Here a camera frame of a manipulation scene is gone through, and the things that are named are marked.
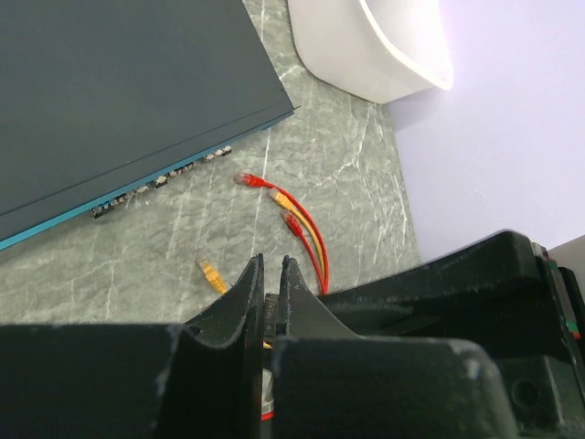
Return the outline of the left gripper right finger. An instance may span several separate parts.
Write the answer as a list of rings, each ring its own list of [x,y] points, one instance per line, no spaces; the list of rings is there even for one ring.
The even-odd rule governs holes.
[[[464,339],[361,337],[282,262],[272,350],[276,438],[515,438],[501,373]]]

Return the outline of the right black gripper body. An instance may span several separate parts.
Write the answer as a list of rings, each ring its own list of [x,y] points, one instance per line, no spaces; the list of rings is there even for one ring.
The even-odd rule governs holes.
[[[584,435],[584,302],[545,248],[504,230],[323,297],[362,336],[458,338],[495,362],[526,438]]]

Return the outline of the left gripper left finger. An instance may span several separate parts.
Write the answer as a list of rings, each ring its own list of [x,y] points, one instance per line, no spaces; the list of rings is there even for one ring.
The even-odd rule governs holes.
[[[4,325],[4,438],[257,438],[264,267],[183,324]]]

